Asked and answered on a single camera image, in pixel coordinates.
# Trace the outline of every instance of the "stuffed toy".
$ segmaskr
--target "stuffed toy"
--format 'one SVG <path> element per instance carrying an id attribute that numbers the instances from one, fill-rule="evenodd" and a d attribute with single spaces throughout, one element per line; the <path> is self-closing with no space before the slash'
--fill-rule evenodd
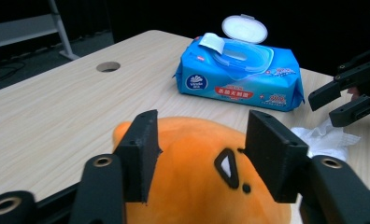
<path id="1" fill-rule="evenodd" d="M 115 148 L 131 122 L 113 133 Z M 207 119 L 158 119 L 159 155 L 146 203 L 126 203 L 127 223 L 279 223 L 291 221 L 244 154 L 246 135 Z"/>

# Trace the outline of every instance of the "table top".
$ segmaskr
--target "table top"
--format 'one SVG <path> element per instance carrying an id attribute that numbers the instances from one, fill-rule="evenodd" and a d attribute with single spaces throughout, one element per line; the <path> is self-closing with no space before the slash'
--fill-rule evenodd
<path id="1" fill-rule="evenodd" d="M 151 109 L 158 110 L 158 118 L 211 119 L 245 133 L 250 109 L 271 114 L 288 128 L 313 129 L 350 100 L 342 92 L 314 112 L 307 99 L 293 111 L 279 112 L 180 94 L 173 75 L 191 41 L 147 31 L 0 90 L 0 194 L 25 189 L 40 201 L 79 182 L 88 159 L 112 152 L 116 125 Z M 109 63 L 120 68 L 99 71 Z M 306 98 L 332 80 L 305 69 L 301 75 Z M 370 115 L 344 131 L 361 137 L 349 147 L 348 164 L 370 188 Z M 297 216 L 297 207 L 292 213 Z"/>

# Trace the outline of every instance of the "crumpled tissue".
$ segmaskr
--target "crumpled tissue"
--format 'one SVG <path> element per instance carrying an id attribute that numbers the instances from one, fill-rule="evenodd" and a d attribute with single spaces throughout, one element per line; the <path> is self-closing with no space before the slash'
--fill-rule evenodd
<path id="1" fill-rule="evenodd" d="M 309 145 L 307 156 L 310 158 L 326 155 L 346 161 L 349 155 L 348 146 L 361 139 L 359 136 L 344 133 L 343 128 L 334 127 L 330 119 L 312 130 L 293 127 L 291 131 Z"/>

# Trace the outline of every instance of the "gray carpet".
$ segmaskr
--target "gray carpet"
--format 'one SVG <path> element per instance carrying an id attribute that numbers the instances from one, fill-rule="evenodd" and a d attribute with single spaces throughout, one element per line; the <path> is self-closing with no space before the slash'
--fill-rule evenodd
<path id="1" fill-rule="evenodd" d="M 83 57 L 109 47 L 114 42 L 112 33 L 103 31 L 71 41 L 70 44 L 73 53 Z M 11 60 L 0 62 L 0 90 L 71 62 L 71 60 L 59 53 L 63 49 L 63 45 L 60 43 L 51 48 L 39 49 L 13 57 Z"/>

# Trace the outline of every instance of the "open lid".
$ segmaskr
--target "open lid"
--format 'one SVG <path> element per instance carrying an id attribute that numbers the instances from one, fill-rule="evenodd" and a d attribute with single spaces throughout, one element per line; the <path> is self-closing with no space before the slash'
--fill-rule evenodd
<path id="1" fill-rule="evenodd" d="M 248 15 L 230 16 L 222 22 L 223 32 L 232 39 L 259 44 L 267 38 L 267 29 Z"/>

